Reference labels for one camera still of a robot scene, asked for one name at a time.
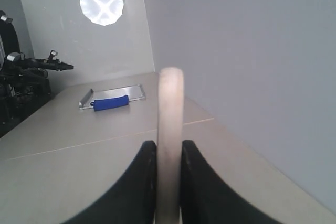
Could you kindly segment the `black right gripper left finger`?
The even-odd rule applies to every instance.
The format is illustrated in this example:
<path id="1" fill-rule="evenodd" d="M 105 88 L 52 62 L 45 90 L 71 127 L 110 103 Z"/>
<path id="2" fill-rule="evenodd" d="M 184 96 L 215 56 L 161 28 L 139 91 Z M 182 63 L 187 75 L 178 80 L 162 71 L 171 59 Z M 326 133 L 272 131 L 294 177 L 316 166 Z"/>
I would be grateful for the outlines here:
<path id="1" fill-rule="evenodd" d="M 156 150 L 154 141 L 143 142 L 117 182 L 66 223 L 154 223 Z"/>

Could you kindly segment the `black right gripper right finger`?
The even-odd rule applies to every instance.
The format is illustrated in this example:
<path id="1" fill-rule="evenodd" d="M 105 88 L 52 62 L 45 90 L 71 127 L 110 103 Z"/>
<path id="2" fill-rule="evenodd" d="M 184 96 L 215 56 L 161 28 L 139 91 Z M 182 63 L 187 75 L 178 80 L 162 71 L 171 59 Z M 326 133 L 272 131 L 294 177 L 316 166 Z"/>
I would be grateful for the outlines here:
<path id="1" fill-rule="evenodd" d="M 182 142 L 180 208 L 183 223 L 278 223 L 230 188 L 191 140 Z"/>

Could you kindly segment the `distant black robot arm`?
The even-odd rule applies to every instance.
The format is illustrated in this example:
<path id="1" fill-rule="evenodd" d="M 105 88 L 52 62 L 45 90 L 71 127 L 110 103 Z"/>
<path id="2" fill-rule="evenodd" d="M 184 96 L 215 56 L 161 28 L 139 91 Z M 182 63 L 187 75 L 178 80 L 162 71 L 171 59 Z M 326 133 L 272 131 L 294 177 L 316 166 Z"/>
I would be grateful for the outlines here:
<path id="1" fill-rule="evenodd" d="M 12 19 L 1 12 L 1 119 L 28 116 L 50 98 L 48 70 L 72 70 L 51 51 L 23 58 Z M 178 68 L 159 76 L 158 140 L 145 141 L 106 193 L 69 223 L 275 223 L 230 188 L 196 144 L 182 139 L 184 77 Z"/>

